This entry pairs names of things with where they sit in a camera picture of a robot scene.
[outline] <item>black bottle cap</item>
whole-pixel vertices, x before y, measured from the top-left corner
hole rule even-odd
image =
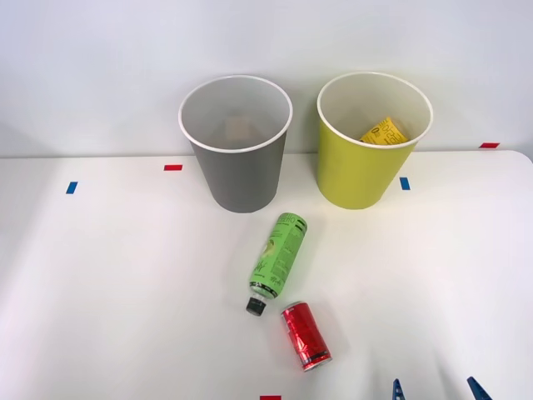
[[[247,305],[247,311],[250,314],[253,314],[257,317],[260,317],[263,314],[266,304],[259,300],[258,298],[250,297]]]

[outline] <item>bottle label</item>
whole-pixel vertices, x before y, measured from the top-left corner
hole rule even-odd
[[[250,278],[254,292],[267,298],[280,294],[306,230],[307,224],[296,214],[285,212],[278,218]]]

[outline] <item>yellow bin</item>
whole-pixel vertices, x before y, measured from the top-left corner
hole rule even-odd
[[[383,195],[415,145],[433,122],[428,98],[411,83],[380,72],[354,72],[322,88],[318,187],[333,204],[367,208]],[[381,146],[359,139],[391,117],[409,139]]]

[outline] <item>red can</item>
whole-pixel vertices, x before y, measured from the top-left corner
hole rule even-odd
[[[304,372],[332,360],[306,302],[294,302],[283,310],[281,316]]]

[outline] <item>plastic bottle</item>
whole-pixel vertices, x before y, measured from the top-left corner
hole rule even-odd
[[[306,232],[306,222],[296,214],[285,212],[277,219],[250,277],[253,291],[247,305],[250,314],[260,316],[266,301],[281,293]]]

